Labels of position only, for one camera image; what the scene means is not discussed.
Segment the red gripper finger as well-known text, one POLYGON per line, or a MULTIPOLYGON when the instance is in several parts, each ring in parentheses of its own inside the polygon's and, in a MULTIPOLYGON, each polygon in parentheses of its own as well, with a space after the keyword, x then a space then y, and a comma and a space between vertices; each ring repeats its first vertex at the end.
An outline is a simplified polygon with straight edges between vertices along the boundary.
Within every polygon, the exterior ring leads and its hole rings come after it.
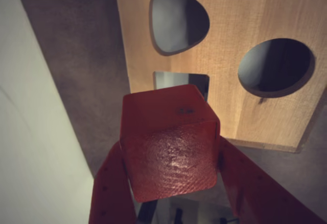
POLYGON ((89 223, 135 223, 136 213, 119 143, 94 179, 89 223))
POLYGON ((218 168, 240 223, 324 223, 223 137, 219 138, 218 168))

